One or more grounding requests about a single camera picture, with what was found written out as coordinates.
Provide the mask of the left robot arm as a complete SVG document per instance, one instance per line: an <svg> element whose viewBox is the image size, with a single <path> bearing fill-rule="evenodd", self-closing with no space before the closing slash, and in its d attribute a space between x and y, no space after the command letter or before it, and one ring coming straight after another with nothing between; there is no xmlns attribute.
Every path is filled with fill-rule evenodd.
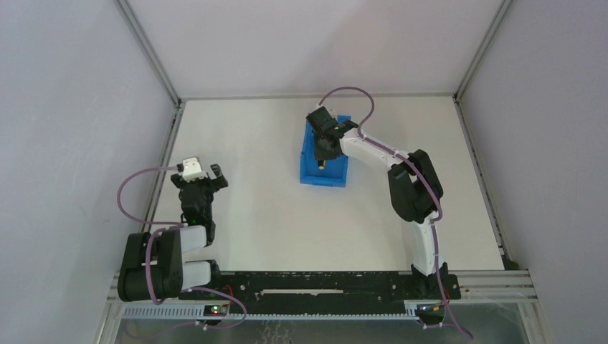
<svg viewBox="0 0 608 344"><path fill-rule="evenodd" d="M117 284L122 301L150 300L159 305L220 281L215 260L187 262L184 258L188 252L211 246L215 239L214 195L229 184L219 165L210 168L213 176L195 158L168 168L179 191L180 219L157 221L154 232L128 236Z"/></svg>

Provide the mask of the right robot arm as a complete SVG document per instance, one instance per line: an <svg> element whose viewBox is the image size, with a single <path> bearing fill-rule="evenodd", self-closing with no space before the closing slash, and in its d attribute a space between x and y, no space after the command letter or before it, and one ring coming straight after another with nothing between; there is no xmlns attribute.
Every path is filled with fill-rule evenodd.
<svg viewBox="0 0 608 344"><path fill-rule="evenodd" d="M443 188L429 155L403 153L363 132L351 120L338 121L323 106L306 117L313 132L314 157L320 163L341 156L386 172L390 202L413 231L412 274L422 294L440 292L447 266L439 252L435 224L442 218Z"/></svg>

